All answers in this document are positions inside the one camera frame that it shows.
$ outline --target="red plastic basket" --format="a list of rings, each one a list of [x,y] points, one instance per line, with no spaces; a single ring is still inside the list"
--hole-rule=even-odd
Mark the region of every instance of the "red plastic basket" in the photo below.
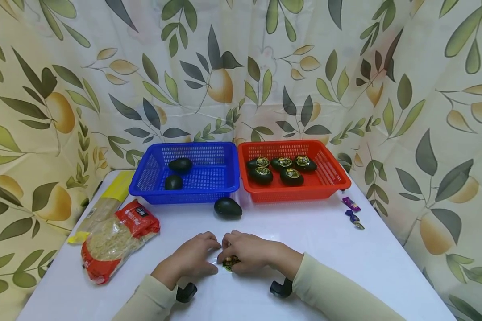
[[[348,189],[352,182],[332,153],[318,140],[290,140],[269,142],[247,142],[237,147],[243,186],[250,193],[254,203],[287,202],[296,200],[322,199],[332,196],[336,190]],[[302,173],[304,184],[288,187],[280,180],[279,173],[272,169],[274,180],[270,185],[259,185],[248,178],[246,163],[264,156],[271,160],[276,157],[294,159],[306,155],[316,163],[318,169]]]

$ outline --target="gold label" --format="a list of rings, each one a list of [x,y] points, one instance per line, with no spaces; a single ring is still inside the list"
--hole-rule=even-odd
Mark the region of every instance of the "gold label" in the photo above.
[[[257,163],[257,166],[260,168],[266,168],[270,164],[270,161],[265,157],[259,157],[255,163]]]
[[[296,169],[286,169],[286,175],[291,178],[299,178],[300,173]]]
[[[256,168],[255,171],[260,174],[260,175],[268,175],[270,172],[270,170],[268,168]]]
[[[283,168],[288,168],[289,166],[291,166],[292,162],[291,159],[287,157],[281,157],[278,159],[278,164]]]
[[[306,166],[311,163],[311,160],[309,160],[307,156],[297,156],[296,163],[298,164],[298,166]]]

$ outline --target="basket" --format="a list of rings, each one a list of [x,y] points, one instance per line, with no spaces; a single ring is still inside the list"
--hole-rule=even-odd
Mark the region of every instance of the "basket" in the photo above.
[[[254,203],[287,202],[330,197],[336,190],[348,189],[352,182],[332,153],[318,140],[291,140],[247,142],[238,146],[243,186],[250,193]],[[276,157],[294,159],[298,155],[309,156],[318,169],[302,173],[302,186],[289,187],[280,180],[279,173],[270,166],[274,179],[270,185],[259,185],[248,178],[246,163],[264,156],[269,160]]]
[[[183,189],[165,190],[164,180],[173,172],[168,163],[180,157],[193,162],[183,179]],[[133,196],[150,204],[214,203],[240,187],[236,146],[231,142],[164,143],[150,146],[129,187]]]

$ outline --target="hand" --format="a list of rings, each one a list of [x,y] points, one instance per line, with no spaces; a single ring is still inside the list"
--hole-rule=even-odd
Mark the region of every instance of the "hand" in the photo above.
[[[235,255],[241,262],[232,266],[234,273],[253,272],[273,263],[279,244],[281,243],[233,230],[223,238],[223,251],[218,255],[218,263]]]
[[[221,248],[211,232],[200,233],[182,244],[173,254],[163,260],[152,276],[173,290],[183,276],[204,276],[218,273],[218,267],[208,263],[208,250]]]

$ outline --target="blue plastic basket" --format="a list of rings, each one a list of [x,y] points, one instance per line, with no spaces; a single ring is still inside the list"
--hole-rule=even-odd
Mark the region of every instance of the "blue plastic basket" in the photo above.
[[[191,159],[193,168],[182,175],[183,189],[165,190],[164,180],[173,173],[168,163],[179,157]],[[150,204],[214,203],[239,187],[240,167],[233,143],[164,143],[146,150],[129,193]]]

